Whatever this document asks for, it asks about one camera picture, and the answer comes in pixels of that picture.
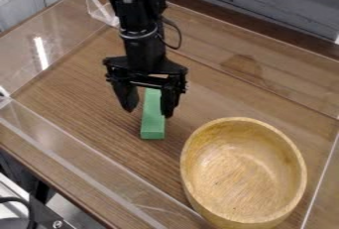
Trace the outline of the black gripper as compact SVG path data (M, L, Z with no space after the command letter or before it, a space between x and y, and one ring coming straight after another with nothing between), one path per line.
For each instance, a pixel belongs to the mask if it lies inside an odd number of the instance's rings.
M121 108L132 112L139 103L137 86L161 91L160 110L171 118L179 95L187 90L188 68L172 61L161 41L127 41L125 55L103 60L105 80L111 83Z

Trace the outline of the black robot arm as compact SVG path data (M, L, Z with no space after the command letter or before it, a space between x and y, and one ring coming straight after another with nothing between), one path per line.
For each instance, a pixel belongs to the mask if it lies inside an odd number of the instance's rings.
M111 83L121 108L139 103L137 88L160 91L160 112L169 118L187 91L188 68L167 57L163 16L167 0L108 0L119 20L119 36L125 54L103 60L105 81Z

